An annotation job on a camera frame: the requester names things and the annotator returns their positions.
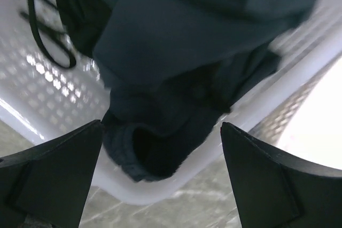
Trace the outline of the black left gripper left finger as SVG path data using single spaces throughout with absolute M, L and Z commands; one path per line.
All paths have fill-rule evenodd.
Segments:
M 78 227 L 104 128 L 94 120 L 46 143 L 1 158 L 1 227 L 32 215 L 55 227 Z

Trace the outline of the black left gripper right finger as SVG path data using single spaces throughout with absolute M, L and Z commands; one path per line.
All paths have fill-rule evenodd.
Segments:
M 221 127 L 224 158 L 243 228 L 341 227 L 341 170 Z

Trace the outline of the dark navy shorts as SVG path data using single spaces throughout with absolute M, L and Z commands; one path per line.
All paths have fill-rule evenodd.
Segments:
M 269 49 L 316 0 L 105 0 L 94 48 L 110 89 L 104 147 L 135 182 L 171 177 L 281 57 Z

